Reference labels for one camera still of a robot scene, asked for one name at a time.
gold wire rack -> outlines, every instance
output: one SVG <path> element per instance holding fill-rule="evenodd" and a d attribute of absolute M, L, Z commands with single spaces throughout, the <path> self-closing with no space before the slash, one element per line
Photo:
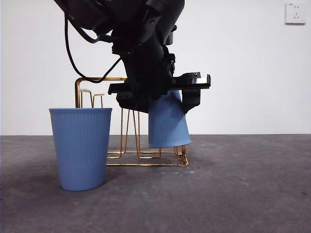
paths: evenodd
<path fill-rule="evenodd" d="M 126 78 L 120 77 L 107 77 L 105 81 L 125 81 Z M 82 98 L 83 93 L 90 94 L 90 101 L 92 108 L 94 107 L 95 96 L 101 97 L 101 106 L 103 107 L 103 96 L 104 94 L 95 94 L 92 95 L 90 90 L 81 89 L 80 84 L 81 82 L 87 81 L 85 78 L 79 78 L 75 82 L 75 104 L 76 108 L 82 108 Z M 136 151 L 128 151 L 128 131 L 129 131 L 129 121 L 130 115 L 132 112 L 133 116 L 133 123 L 134 123 L 134 132 L 135 132 L 135 146 Z M 140 112 L 137 113 L 135 116 L 135 111 L 128 110 L 127 111 L 127 121 L 126 121 L 126 134 L 123 135 L 123 126 L 124 126 L 124 109 L 121 108 L 121 135 L 120 135 L 120 148 L 119 150 L 109 151 L 108 152 L 108 160 L 120 160 L 126 154 L 135 155 L 139 160 L 150 161 L 155 159 L 161 159 L 163 154 L 171 154 L 176 157 L 175 163 L 107 163 L 107 166 L 188 166 L 189 162 L 186 155 L 187 146 L 183 145 L 181 147 L 174 147 L 173 151 L 163 151 L 162 148 L 159 148 L 157 151 L 142 151 L 141 150 L 141 135 L 140 135 Z"/>

white wall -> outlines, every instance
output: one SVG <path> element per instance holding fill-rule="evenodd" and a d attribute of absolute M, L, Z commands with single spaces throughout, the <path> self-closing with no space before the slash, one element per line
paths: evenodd
<path fill-rule="evenodd" d="M 174 45 L 176 75 L 212 76 L 192 134 L 311 133 L 311 3 L 305 26 L 284 25 L 284 0 L 186 0 Z M 63 13 L 52 0 L 1 1 L 1 134 L 51 134 L 48 108 L 74 106 Z M 117 59 L 111 45 L 70 30 L 79 69 L 102 75 Z M 112 76 L 125 76 L 119 65 Z M 102 92 L 108 84 L 97 86 Z M 114 97 L 111 132 L 119 133 Z"/>

outlet panel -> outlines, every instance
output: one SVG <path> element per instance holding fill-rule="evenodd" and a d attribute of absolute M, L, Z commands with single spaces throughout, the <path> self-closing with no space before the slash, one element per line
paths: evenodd
<path fill-rule="evenodd" d="M 307 9 L 303 2 L 288 2 L 285 4 L 285 23 L 286 24 L 305 24 L 307 23 Z"/>

black cable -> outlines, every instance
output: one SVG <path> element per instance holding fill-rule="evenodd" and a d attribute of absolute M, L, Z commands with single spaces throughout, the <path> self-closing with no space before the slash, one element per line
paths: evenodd
<path fill-rule="evenodd" d="M 68 40 L 68 16 L 65 13 L 65 42 L 66 42 L 66 50 L 67 50 L 67 54 L 70 60 L 70 63 L 73 67 L 73 69 L 82 77 L 85 78 L 87 81 L 91 82 L 91 83 L 101 83 L 106 77 L 107 75 L 113 70 L 114 67 L 116 67 L 116 65 L 119 63 L 119 61 L 121 61 L 121 58 L 119 58 L 113 65 L 112 67 L 105 73 L 105 75 L 98 81 L 93 80 L 92 78 L 89 78 L 87 76 L 85 76 L 84 74 L 82 74 L 78 68 L 76 67 L 76 65 L 74 64 L 71 52 L 70 52 L 70 48 L 69 48 L 69 40 Z"/>

upside-down blue cup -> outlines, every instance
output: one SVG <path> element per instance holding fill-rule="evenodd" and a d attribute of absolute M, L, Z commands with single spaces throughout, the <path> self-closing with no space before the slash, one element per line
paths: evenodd
<path fill-rule="evenodd" d="M 49 109 L 61 187 L 84 191 L 104 183 L 111 108 Z"/>
<path fill-rule="evenodd" d="M 149 147 L 167 148 L 190 144 L 179 91 L 169 91 L 149 101 Z"/>

